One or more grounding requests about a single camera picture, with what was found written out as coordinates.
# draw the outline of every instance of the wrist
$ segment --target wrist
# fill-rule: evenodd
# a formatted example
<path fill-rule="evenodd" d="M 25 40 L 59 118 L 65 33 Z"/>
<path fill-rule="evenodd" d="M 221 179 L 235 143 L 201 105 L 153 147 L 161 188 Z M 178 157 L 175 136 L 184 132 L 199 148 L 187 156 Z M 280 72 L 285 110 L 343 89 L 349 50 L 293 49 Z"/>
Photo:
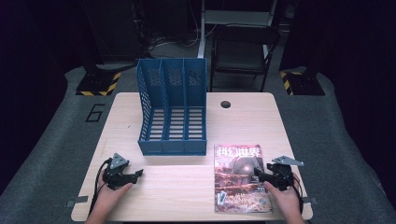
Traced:
<path fill-rule="evenodd" d="M 99 207 L 94 207 L 92 212 L 87 218 L 87 221 L 85 222 L 86 224 L 91 224 L 91 223 L 105 223 L 106 219 L 108 216 L 108 212 L 104 209 L 101 209 Z"/>
<path fill-rule="evenodd" d="M 305 223 L 299 211 L 294 211 L 284 215 L 288 224 L 301 224 Z"/>

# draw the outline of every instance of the finger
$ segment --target finger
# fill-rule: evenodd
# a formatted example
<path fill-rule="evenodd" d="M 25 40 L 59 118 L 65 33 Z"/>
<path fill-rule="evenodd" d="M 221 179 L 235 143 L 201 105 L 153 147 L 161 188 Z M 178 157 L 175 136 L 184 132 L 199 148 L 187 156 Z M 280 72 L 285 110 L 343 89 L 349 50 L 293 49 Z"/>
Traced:
<path fill-rule="evenodd" d="M 264 186 L 268 191 L 270 191 L 272 194 L 277 194 L 277 189 L 268 181 L 264 181 Z"/>
<path fill-rule="evenodd" d="M 131 187 L 132 187 L 132 183 L 128 183 L 128 184 L 122 186 L 120 189 L 117 189 L 116 192 L 117 192 L 119 195 L 123 195 L 123 194 L 126 193 Z"/>
<path fill-rule="evenodd" d="M 99 181 L 98 181 L 98 185 L 102 186 L 103 184 L 105 184 L 105 182 L 103 181 L 103 174 L 105 173 L 105 170 L 101 171 L 99 174 Z"/>

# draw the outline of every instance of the cable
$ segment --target cable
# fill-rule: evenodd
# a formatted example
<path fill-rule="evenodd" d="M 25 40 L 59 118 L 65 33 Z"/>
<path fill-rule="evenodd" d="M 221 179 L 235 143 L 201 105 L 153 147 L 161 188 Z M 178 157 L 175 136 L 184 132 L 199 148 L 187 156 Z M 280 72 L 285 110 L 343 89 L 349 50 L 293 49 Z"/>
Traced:
<path fill-rule="evenodd" d="M 196 32 L 197 36 L 196 36 L 195 40 L 192 41 L 192 44 L 189 44 L 189 45 L 182 44 L 184 47 L 187 47 L 187 48 L 191 47 L 192 45 L 194 45 L 199 40 L 198 23 L 197 23 L 197 20 L 195 19 L 194 12 L 192 11 L 191 0 L 189 1 L 189 5 L 190 5 L 190 11 L 191 11 L 192 18 L 194 19 L 195 29 L 197 31 Z"/>
<path fill-rule="evenodd" d="M 99 191 L 102 189 L 102 187 L 105 185 L 105 183 L 99 188 L 99 190 L 98 190 L 98 182 L 99 182 L 99 175 L 100 175 L 100 173 L 102 172 L 102 169 L 103 169 L 103 167 L 105 166 L 105 164 L 107 164 L 107 165 L 109 165 L 110 164 L 110 162 L 112 161 L 112 159 L 111 158 L 109 158 L 109 159 L 107 159 L 106 161 L 104 161 L 103 163 L 102 163 L 102 165 L 100 166 L 100 168 L 99 168 L 99 171 L 98 171 L 98 173 L 97 173 L 97 175 L 96 175 L 96 179 L 95 179 L 95 191 L 93 192 L 93 197 L 92 197 L 92 202 L 91 202 L 91 207 L 90 207 L 90 213 L 88 214 L 88 216 L 91 214 L 91 212 L 92 212 L 92 210 L 93 210 L 93 207 L 95 206 L 95 203 L 96 203 L 96 200 L 98 199 L 98 193 L 99 193 Z"/>
<path fill-rule="evenodd" d="M 296 192 L 297 197 L 298 197 L 298 201 L 299 201 L 299 205 L 300 205 L 300 213 L 302 214 L 302 213 L 303 213 L 303 208 L 304 208 L 304 201 L 303 201 L 303 188 L 302 188 L 301 185 L 300 185 L 300 181 L 298 181 L 297 178 L 295 178 L 295 177 L 293 176 L 293 178 L 297 181 L 297 183 L 298 183 L 298 185 L 299 185 L 299 187 L 300 187 L 300 189 L 301 189 L 301 194 L 300 194 L 299 190 L 297 190 L 297 188 L 294 186 L 294 183 L 291 183 L 290 180 L 288 179 L 288 177 L 287 177 L 285 174 L 283 174 L 283 173 L 282 173 L 280 170 L 278 170 L 278 169 L 276 169 L 276 170 L 277 170 L 280 174 L 282 174 L 283 177 L 285 177 L 285 179 L 288 180 L 289 185 L 291 185 L 291 187 L 292 187 L 292 188 L 294 189 L 294 191 Z"/>
<path fill-rule="evenodd" d="M 224 9 L 224 0 L 222 1 L 222 3 L 221 3 L 221 9 L 220 10 L 223 10 Z M 209 31 L 209 33 L 207 33 L 206 35 L 205 35 L 205 37 L 208 37 L 210 34 L 212 34 L 212 32 L 215 30 L 215 28 L 217 27 L 218 25 L 217 24 L 215 24 L 215 26 L 213 26 L 213 28 Z"/>

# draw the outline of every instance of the black cable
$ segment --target black cable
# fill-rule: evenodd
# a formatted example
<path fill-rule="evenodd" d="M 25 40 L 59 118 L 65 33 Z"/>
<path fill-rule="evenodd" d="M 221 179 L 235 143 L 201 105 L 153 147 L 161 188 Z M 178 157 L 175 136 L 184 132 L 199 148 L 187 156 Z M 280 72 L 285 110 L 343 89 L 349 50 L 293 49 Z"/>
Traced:
<path fill-rule="evenodd" d="M 90 207 L 90 213 L 88 214 L 88 216 L 91 214 L 93 207 L 95 206 L 96 200 L 98 199 L 98 193 L 99 191 L 102 189 L 102 187 L 105 185 L 103 184 L 102 187 L 99 188 L 98 191 L 98 182 L 99 182 L 99 175 L 102 172 L 103 167 L 105 166 L 105 164 L 109 165 L 111 163 L 112 159 L 109 158 L 108 160 L 104 161 L 103 164 L 100 166 L 99 171 L 96 175 L 96 179 L 95 179 L 95 191 L 93 192 L 93 197 L 92 197 L 92 202 L 91 202 L 91 207 Z"/>
<path fill-rule="evenodd" d="M 298 201 L 299 201 L 299 205 L 300 205 L 300 213 L 302 214 L 302 213 L 303 213 L 303 208 L 304 208 L 304 201 L 303 201 L 303 188 L 302 188 L 301 185 L 300 185 L 300 181 L 298 181 L 297 178 L 295 178 L 295 177 L 293 176 L 293 178 L 297 181 L 298 185 L 300 186 L 300 189 L 301 189 L 301 191 L 302 191 L 301 194 L 300 194 L 300 192 L 297 190 L 297 188 L 294 187 L 294 183 L 291 183 L 290 180 L 288 179 L 288 177 L 287 177 L 285 174 L 283 174 L 283 173 L 282 173 L 280 170 L 278 170 L 278 169 L 276 169 L 276 170 L 277 170 L 278 173 L 282 174 L 283 177 L 285 177 L 285 179 L 288 180 L 289 185 L 291 185 L 291 187 L 292 187 L 292 188 L 294 189 L 294 191 L 296 192 L 297 197 L 298 197 Z"/>

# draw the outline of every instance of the yellow black hazard tape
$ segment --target yellow black hazard tape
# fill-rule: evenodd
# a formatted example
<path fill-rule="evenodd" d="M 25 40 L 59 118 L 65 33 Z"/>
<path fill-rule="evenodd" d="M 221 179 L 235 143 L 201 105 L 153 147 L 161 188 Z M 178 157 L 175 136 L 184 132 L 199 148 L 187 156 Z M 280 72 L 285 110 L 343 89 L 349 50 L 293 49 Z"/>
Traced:
<path fill-rule="evenodd" d="M 111 95 L 114 89 L 116 89 L 117 82 L 119 81 L 121 73 L 117 73 L 113 80 L 111 81 L 110 86 L 107 91 L 76 91 L 76 95 L 86 95 L 86 96 L 95 96 L 95 95 Z"/>
<path fill-rule="evenodd" d="M 291 73 L 294 74 L 294 75 L 302 75 L 302 73 L 300 73 L 300 72 L 291 72 Z M 291 89 L 291 85 L 289 83 L 287 74 L 288 73 L 286 73 L 284 71 L 280 71 L 280 76 L 282 77 L 283 84 L 285 85 L 286 92 L 288 93 L 288 95 L 293 95 L 293 90 Z"/>

